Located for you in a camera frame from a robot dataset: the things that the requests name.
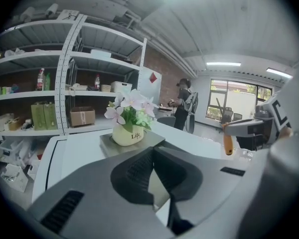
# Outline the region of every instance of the ceiling light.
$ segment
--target ceiling light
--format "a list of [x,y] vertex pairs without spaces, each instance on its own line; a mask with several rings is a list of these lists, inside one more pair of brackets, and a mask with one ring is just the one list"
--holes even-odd
[[273,73],[273,74],[278,74],[278,75],[280,75],[280,76],[284,76],[284,77],[286,77],[286,78],[288,78],[288,79],[291,79],[291,78],[292,78],[292,75],[283,73],[283,72],[281,72],[281,71],[278,71],[278,70],[275,70],[275,69],[272,69],[272,68],[268,68],[268,69],[267,69],[267,72],[269,72],[269,73]]
[[207,62],[208,66],[240,66],[241,63],[231,63],[231,62]]

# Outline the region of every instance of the shelf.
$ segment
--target shelf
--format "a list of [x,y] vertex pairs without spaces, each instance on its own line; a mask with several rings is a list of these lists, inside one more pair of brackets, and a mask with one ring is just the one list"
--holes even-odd
[[110,129],[110,128],[113,128],[113,123],[111,119],[107,119],[103,115],[96,115],[94,125],[69,127],[68,133],[83,133],[83,132],[99,131],[99,130]]
[[31,97],[50,97],[50,96],[54,96],[54,90],[20,92],[20,93],[13,93],[7,95],[0,95],[0,100],[15,99],[15,98],[31,98]]
[[107,50],[123,56],[129,56],[143,43],[116,30],[83,23],[82,38],[85,47]]
[[[71,94],[74,94],[73,90],[66,90],[64,91],[64,95],[70,96]],[[113,92],[102,92],[102,91],[81,91],[76,90],[75,96],[89,96],[89,97],[116,97],[119,93],[113,93]]]
[[40,20],[11,27],[0,34],[0,49],[63,44],[74,20]]
[[139,71],[141,69],[139,66],[132,65],[118,59],[92,55],[90,53],[71,51],[70,56],[73,57],[79,70],[94,69],[99,72],[126,75],[133,70]]
[[2,131],[0,136],[44,136],[44,135],[60,135],[59,130],[16,130],[16,131]]
[[23,71],[31,68],[57,67],[62,51],[33,51],[0,59],[0,74]]

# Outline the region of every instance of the flower pot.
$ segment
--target flower pot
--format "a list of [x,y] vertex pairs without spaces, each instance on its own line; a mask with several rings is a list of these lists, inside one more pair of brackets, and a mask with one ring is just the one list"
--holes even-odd
[[133,133],[130,133],[126,131],[122,125],[117,124],[113,128],[112,137],[118,145],[130,146],[144,138],[144,128],[142,126],[133,125]]

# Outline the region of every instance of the window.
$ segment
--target window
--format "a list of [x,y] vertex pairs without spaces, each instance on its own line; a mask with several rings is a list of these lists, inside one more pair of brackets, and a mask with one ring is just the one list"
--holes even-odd
[[220,120],[221,109],[231,109],[236,118],[249,119],[254,115],[255,106],[262,104],[272,95],[272,90],[242,82],[211,80],[206,117]]

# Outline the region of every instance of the plastic bottle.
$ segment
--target plastic bottle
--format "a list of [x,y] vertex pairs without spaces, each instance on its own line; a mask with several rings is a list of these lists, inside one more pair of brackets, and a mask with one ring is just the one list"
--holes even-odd
[[50,73],[48,73],[45,77],[44,90],[50,90]]
[[97,74],[94,82],[94,88],[100,90],[100,75]]
[[38,75],[38,81],[36,84],[36,90],[37,91],[42,91],[44,86],[43,86],[43,78],[44,78],[44,68],[41,68],[39,75]]

